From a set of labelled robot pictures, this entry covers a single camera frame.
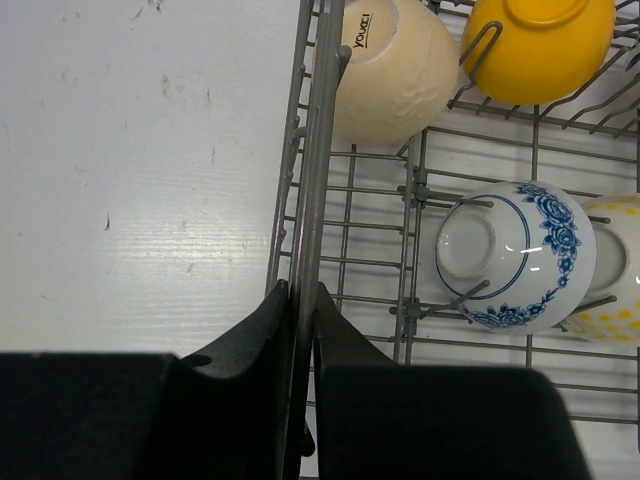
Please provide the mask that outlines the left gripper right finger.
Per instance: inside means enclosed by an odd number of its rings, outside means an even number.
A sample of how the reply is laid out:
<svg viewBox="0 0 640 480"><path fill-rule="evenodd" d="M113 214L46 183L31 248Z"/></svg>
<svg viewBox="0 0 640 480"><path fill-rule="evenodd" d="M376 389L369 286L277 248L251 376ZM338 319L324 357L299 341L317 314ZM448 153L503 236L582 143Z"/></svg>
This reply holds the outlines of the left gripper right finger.
<svg viewBox="0 0 640 480"><path fill-rule="evenodd" d="M320 286L314 384L323 479L586 479L564 402L522 367L403 366Z"/></svg>

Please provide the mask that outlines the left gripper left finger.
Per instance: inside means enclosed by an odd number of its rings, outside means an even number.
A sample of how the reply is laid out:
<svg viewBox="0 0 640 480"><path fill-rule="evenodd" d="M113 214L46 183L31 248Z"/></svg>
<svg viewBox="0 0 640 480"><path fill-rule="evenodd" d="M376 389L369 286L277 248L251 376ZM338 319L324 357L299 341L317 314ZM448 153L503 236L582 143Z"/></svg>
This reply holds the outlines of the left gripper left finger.
<svg viewBox="0 0 640 480"><path fill-rule="evenodd" d="M278 479L289 288L200 350L5 353L5 479Z"/></svg>

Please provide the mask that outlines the blue floral ceramic bowl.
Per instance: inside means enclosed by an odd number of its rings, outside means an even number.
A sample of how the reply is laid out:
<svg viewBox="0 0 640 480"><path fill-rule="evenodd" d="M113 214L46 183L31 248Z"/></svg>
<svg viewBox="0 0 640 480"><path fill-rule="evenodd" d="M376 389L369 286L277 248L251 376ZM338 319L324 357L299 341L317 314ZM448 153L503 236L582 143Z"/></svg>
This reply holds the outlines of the blue floral ceramic bowl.
<svg viewBox="0 0 640 480"><path fill-rule="evenodd" d="M554 327L585 297L595 264L588 215L567 192L540 181L471 191L448 211L435 244L445 295L494 333Z"/></svg>

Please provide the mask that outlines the pale yellow flower bowl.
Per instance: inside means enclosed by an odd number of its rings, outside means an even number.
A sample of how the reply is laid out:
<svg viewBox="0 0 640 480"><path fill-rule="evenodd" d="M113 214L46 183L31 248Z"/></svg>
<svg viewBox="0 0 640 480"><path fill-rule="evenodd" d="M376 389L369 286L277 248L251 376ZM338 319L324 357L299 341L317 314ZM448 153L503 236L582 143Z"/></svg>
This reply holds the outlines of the pale yellow flower bowl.
<svg viewBox="0 0 640 480"><path fill-rule="evenodd" d="M614 296L615 301L592 306L567 317L561 325L587 340L611 345L639 345L639 195L601 196L583 204L592 217L596 267L583 306Z"/></svg>

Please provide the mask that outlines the tan ceramic bowl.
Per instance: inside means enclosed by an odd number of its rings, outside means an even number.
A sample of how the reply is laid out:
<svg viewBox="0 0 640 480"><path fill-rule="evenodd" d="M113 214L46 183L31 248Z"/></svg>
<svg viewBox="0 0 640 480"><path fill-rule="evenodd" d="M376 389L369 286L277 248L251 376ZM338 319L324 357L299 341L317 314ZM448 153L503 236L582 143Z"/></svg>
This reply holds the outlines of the tan ceramic bowl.
<svg viewBox="0 0 640 480"><path fill-rule="evenodd" d="M334 132L349 143L406 140L453 96L458 46L420 1L347 1L341 43L351 58L337 89Z"/></svg>

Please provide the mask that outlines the small orange plastic bowl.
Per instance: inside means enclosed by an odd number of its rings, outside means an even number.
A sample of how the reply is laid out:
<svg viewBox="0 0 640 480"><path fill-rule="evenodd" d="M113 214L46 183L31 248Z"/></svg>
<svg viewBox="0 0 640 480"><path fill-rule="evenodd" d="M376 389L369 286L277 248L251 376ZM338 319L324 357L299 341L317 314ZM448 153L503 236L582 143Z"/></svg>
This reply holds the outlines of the small orange plastic bowl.
<svg viewBox="0 0 640 480"><path fill-rule="evenodd" d="M465 25L465 73L492 99L553 102L598 71L613 39L613 1L477 1Z"/></svg>

